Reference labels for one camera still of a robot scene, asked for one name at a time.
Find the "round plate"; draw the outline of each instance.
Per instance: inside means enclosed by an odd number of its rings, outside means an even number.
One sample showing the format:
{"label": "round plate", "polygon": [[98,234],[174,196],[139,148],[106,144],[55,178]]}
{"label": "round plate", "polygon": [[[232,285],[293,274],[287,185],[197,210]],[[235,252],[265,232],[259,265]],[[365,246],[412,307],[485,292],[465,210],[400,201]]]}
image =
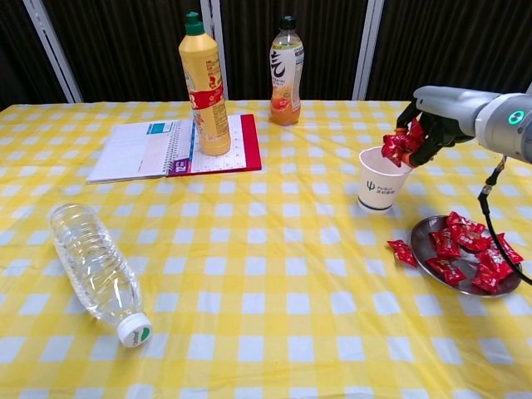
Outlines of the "round plate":
{"label": "round plate", "polygon": [[[465,251],[463,248],[460,248],[461,257],[453,260],[452,265],[459,268],[467,277],[467,279],[460,281],[457,286],[453,287],[452,285],[446,283],[443,278],[441,278],[432,270],[426,261],[430,258],[435,258],[437,255],[429,237],[429,233],[444,229],[446,227],[446,219],[446,216],[431,216],[430,218],[423,219],[421,222],[416,224],[414,229],[412,229],[410,237],[412,253],[414,254],[417,262],[421,265],[421,268],[423,268],[423,270],[425,270],[425,272],[427,272],[433,278],[442,284],[445,284],[447,287],[469,295],[495,298],[500,297],[501,295],[506,295],[507,293],[511,293],[513,290],[515,290],[521,282],[521,279],[515,273],[512,273],[508,277],[500,280],[497,284],[497,291],[495,293],[487,293],[483,289],[473,285],[471,280],[476,275],[478,261],[476,260],[474,254]],[[490,232],[485,230],[482,235],[489,236]]]}

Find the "orange juice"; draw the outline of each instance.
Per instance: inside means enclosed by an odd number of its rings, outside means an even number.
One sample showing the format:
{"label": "orange juice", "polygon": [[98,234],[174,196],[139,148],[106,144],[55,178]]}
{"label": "orange juice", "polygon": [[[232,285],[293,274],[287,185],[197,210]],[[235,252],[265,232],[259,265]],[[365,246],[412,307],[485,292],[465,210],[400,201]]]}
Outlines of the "orange juice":
{"label": "orange juice", "polygon": [[269,52],[273,86],[270,113],[272,121],[282,126],[296,123],[301,112],[299,82],[304,51],[295,27],[295,17],[286,15],[281,18],[281,32],[273,40]]}
{"label": "orange juice", "polygon": [[218,45],[205,33],[197,12],[189,12],[186,19],[186,36],[179,51],[199,135],[199,147],[206,155],[222,155],[229,151],[231,137]]}

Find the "bottle cap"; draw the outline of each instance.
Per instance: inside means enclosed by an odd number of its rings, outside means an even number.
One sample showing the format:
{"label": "bottle cap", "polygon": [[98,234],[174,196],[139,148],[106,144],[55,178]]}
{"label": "bottle cap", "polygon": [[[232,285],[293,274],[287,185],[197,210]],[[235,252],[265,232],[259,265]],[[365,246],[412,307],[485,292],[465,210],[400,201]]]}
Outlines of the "bottle cap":
{"label": "bottle cap", "polygon": [[285,31],[291,31],[296,28],[296,17],[293,15],[285,15],[281,18],[279,27]]}
{"label": "bottle cap", "polygon": [[118,324],[116,332],[125,347],[137,347],[150,337],[151,322],[145,314],[134,313]]}
{"label": "bottle cap", "polygon": [[200,15],[197,12],[191,11],[186,14],[185,31],[188,36],[198,36],[205,33]]}

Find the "spiral binding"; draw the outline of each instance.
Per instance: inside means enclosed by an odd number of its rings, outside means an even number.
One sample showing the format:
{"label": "spiral binding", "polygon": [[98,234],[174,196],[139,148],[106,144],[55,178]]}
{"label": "spiral binding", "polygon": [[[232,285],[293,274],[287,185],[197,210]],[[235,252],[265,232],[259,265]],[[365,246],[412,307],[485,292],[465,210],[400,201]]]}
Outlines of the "spiral binding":
{"label": "spiral binding", "polygon": [[170,163],[177,157],[177,141],[180,138],[181,123],[174,122],[176,126],[175,130],[172,129],[170,136],[170,143],[168,144],[168,150],[166,151],[165,163],[163,164],[163,173],[167,175],[170,173]]}

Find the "spiral notebook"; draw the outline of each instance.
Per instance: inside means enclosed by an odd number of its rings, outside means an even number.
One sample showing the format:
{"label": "spiral notebook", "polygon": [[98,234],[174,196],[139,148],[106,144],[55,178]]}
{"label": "spiral notebook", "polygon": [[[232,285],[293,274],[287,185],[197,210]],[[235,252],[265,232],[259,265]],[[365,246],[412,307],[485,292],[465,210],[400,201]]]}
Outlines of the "spiral notebook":
{"label": "spiral notebook", "polygon": [[114,126],[87,183],[260,170],[254,116],[229,116],[231,149],[200,151],[193,121],[152,121]]}

